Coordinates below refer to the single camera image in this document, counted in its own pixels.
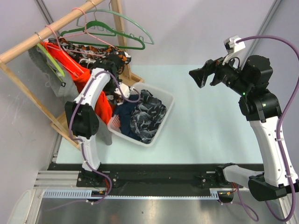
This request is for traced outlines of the orange camouflage patterned shorts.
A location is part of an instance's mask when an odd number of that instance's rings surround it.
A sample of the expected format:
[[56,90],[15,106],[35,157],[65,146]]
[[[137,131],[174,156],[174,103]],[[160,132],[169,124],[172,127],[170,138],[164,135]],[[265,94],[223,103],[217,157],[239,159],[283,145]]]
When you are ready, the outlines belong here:
[[48,42],[60,46],[74,61],[88,69],[103,61],[112,61],[116,64],[117,74],[121,74],[131,62],[131,55],[117,47],[97,48],[92,45],[74,44],[62,37],[57,40],[50,38]]

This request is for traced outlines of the pink wire hanger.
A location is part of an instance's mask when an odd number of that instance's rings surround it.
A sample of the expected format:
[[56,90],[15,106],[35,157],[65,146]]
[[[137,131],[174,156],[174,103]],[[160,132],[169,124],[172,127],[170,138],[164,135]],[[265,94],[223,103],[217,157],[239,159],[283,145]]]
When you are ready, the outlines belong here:
[[104,58],[103,54],[100,54],[99,50],[91,45],[71,43],[65,38],[59,37],[60,46],[65,52],[74,52],[78,54],[89,55],[92,58]]

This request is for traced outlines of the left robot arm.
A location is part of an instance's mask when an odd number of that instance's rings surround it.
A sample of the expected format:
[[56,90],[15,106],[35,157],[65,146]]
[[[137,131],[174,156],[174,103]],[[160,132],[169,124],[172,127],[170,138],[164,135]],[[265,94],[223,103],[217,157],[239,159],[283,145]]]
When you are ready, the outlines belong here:
[[97,171],[101,164],[96,148],[97,135],[106,145],[112,144],[107,124],[96,114],[95,106],[106,84],[111,79],[117,81],[118,69],[119,64],[113,61],[98,63],[80,94],[65,104],[70,138],[80,143],[84,158],[82,168],[89,172],[87,181],[95,187],[103,182],[103,174]]

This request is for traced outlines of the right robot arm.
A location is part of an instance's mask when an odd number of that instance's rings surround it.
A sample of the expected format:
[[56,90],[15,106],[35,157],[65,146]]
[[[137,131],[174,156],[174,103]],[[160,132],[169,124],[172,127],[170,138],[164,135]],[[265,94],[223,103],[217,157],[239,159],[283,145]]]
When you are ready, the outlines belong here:
[[299,190],[299,177],[291,166],[283,161],[279,144],[282,130],[277,128],[282,111],[278,98],[267,86],[273,73],[270,61],[264,56],[251,55],[243,68],[234,68],[234,60],[225,63],[221,57],[208,60],[202,68],[189,71],[199,88],[205,86],[209,75],[214,74],[211,86],[219,83],[240,95],[239,107],[253,129],[263,160],[263,171],[241,168],[234,163],[220,165],[215,181],[220,187],[231,182],[248,188],[257,201],[282,198]]

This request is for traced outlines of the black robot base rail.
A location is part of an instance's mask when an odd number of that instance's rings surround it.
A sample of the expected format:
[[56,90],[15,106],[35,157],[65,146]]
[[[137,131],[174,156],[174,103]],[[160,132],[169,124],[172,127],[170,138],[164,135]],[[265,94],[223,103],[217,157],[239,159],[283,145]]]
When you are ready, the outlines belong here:
[[98,169],[107,178],[85,171],[79,164],[49,165],[49,171],[75,171],[75,185],[95,188],[99,196],[111,189],[110,196],[197,197],[209,196],[210,189],[229,191],[236,183],[220,179],[218,164],[102,164]]

